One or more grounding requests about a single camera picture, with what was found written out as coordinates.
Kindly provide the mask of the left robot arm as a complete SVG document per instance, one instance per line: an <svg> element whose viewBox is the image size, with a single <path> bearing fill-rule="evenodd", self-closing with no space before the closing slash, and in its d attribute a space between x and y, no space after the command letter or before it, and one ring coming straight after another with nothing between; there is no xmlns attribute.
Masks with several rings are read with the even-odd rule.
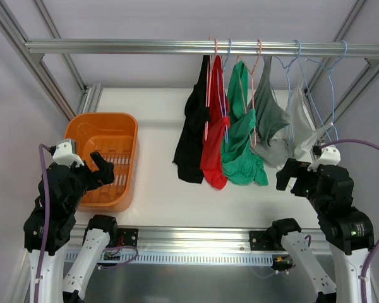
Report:
<svg viewBox="0 0 379 303"><path fill-rule="evenodd" d="M69 273L64 261L75 226L75 213L84 195L114 182L114 165L99 152L90 154L97 166L44 163L39 195L23 230L30 262L31 302L83 302L89 279L106 247L119 239L117 220L94 215L85 229L83 244Z"/></svg>

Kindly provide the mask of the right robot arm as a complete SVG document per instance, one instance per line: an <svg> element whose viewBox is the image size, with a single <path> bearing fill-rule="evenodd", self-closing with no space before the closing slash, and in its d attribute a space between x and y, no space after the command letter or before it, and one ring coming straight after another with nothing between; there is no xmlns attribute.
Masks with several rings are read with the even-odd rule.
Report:
<svg viewBox="0 0 379 303"><path fill-rule="evenodd" d="M276 174L276 188L283 191L290 178L296 178L291 193L306 198L316 211L332 252L335 279L328 277L295 219L274 221L262 238L274 249L288 252L313 288L317 302L369 302L370 279L359 271L374 248L373 225L352 205L354 181L337 165L308 167L308 162L288 159Z"/></svg>

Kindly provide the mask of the black tank top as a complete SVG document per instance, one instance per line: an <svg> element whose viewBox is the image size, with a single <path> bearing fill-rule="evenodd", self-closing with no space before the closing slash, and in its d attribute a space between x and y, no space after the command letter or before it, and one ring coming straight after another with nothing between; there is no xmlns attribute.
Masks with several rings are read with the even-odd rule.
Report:
<svg viewBox="0 0 379 303"><path fill-rule="evenodd" d="M179 179L188 183L201 184L204 178L200 168L205 123L210 120L205 106L209 57L203 56L198 81L193 86L184 108L184 125L174 153Z"/></svg>

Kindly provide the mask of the grey tank top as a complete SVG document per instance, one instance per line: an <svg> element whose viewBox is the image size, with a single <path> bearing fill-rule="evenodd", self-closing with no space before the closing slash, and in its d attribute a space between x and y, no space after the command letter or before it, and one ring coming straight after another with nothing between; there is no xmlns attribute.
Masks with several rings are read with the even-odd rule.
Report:
<svg viewBox="0 0 379 303"><path fill-rule="evenodd" d="M251 152L271 166L284 165L291 156L290 142L285 137L274 136L289 124L289 115L275 101L270 85L271 57L263 58L264 67L258 87L248 108L255 108L257 144Z"/></svg>

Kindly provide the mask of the red tank top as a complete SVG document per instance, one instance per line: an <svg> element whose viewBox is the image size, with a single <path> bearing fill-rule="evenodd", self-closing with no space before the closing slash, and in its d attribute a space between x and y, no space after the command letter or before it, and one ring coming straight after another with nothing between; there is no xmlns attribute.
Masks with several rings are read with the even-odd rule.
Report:
<svg viewBox="0 0 379 303"><path fill-rule="evenodd" d="M222 167L222 144L224 142L225 130L230 126L229 103L226 96L227 116L212 127L211 137L204 142L200 163L205 180L215 189L221 190L227 184L227 177Z"/></svg>

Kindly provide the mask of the pink wire hanger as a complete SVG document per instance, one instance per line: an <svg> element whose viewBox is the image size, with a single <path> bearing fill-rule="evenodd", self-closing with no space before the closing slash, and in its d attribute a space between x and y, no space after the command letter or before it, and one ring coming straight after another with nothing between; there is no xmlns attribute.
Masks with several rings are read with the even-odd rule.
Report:
<svg viewBox="0 0 379 303"><path fill-rule="evenodd" d="M256 40L258 42L258 47L259 47L259 51L258 51L258 55L257 55L257 58L256 58L256 61L253 65L253 68L250 69L246 64L245 67L248 71L248 73L250 74L251 76L251 108L252 109L255 109L255 99L254 99L254 93L255 93L255 86L254 86L254 74L255 74L255 69L258 65L258 61L260 60L260 56L261 56L261 51L262 51L262 42L260 39L257 39ZM253 135L250 136L250 141L251 141L251 147L254 148L257 144L257 130L256 130L256 126L253 126Z"/></svg>
<svg viewBox="0 0 379 303"><path fill-rule="evenodd" d="M212 127L220 120L224 111L219 100L221 56L218 54L218 41L214 39L214 53L208 56L207 61L207 91L205 107L209 118L205 122L203 140L206 142L211 137Z"/></svg>

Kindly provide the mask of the green tank top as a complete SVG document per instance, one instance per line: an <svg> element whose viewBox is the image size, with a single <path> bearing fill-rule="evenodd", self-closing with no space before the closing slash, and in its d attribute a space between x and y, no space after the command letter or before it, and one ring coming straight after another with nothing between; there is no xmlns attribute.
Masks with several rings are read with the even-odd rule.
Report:
<svg viewBox="0 0 379 303"><path fill-rule="evenodd" d="M243 61L238 61L232 70L227 99L229 102L230 126L228 138L222 143L223 173L236 185L252 182L260 186L268 185L263 159L252 152L255 109L247 108L248 69Z"/></svg>

